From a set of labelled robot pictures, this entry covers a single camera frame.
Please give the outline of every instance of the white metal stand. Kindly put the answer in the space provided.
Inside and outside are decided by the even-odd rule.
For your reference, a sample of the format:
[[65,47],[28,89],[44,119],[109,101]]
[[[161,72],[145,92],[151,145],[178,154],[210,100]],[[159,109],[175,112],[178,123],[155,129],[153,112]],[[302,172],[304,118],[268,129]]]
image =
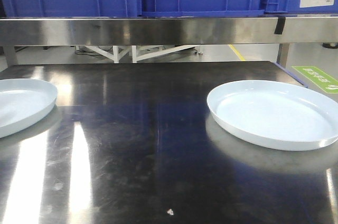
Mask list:
[[130,46],[113,46],[112,47],[112,53],[105,51],[97,46],[85,46],[86,48],[95,51],[97,53],[99,53],[100,55],[111,59],[114,61],[114,63],[119,63],[120,59],[124,57],[124,55],[126,55],[128,52],[130,52],[132,50],[132,48]]

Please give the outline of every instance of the metal table leg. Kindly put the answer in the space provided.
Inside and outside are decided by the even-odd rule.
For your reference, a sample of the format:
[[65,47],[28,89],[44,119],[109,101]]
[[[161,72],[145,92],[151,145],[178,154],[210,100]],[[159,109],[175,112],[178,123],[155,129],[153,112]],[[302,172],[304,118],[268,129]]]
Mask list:
[[4,46],[3,48],[6,56],[7,66],[11,67],[15,64],[18,64],[14,46]]
[[289,43],[281,43],[278,49],[277,63],[282,67],[286,67],[287,56],[289,53],[290,44]]

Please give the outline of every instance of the black tape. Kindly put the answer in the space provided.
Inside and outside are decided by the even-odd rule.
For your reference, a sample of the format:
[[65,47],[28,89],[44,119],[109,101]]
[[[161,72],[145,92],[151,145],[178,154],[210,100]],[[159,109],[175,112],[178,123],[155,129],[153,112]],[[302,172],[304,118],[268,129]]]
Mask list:
[[283,16],[278,17],[276,29],[275,29],[275,35],[282,35],[284,31],[286,18]]

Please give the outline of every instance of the floor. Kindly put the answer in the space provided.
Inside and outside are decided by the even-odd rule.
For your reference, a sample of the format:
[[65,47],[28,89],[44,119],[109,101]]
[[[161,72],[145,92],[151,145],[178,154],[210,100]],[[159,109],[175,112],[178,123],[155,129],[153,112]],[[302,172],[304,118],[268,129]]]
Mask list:
[[[203,54],[194,54],[188,49],[159,58],[141,62],[207,62],[207,61],[240,61],[240,60],[269,60],[276,62],[277,44],[242,44],[234,45],[204,45]],[[112,63],[111,60],[97,55],[75,54],[75,47],[28,47],[17,53],[20,64],[53,64],[53,63]],[[121,63],[131,63],[129,56],[124,56]],[[292,66],[316,66],[335,79],[338,79],[338,50],[323,48],[320,43],[298,43],[290,46],[286,69],[300,78],[310,89],[323,94],[319,87],[298,73]],[[6,68],[4,55],[0,55],[0,71]],[[338,101],[338,94],[326,94]]]

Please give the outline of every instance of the dark reflective surface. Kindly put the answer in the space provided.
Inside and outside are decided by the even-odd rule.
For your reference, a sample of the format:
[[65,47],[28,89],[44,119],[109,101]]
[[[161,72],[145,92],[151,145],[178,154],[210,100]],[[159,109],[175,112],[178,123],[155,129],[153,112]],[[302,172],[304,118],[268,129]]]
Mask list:
[[338,221],[337,144],[269,150],[209,115],[222,83],[298,84],[270,62],[14,66],[0,78],[59,90],[46,118],[0,139],[3,224]]

